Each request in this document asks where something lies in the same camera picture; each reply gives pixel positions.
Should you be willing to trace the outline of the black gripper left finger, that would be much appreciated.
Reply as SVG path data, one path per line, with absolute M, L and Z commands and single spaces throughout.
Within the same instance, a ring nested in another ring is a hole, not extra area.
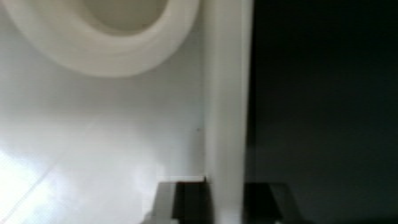
M 205 177 L 159 183 L 148 224 L 212 224 L 212 193 Z

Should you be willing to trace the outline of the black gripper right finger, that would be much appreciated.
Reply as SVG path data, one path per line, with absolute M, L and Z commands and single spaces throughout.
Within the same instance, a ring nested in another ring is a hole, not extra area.
M 310 224 L 285 183 L 247 183 L 244 224 Z

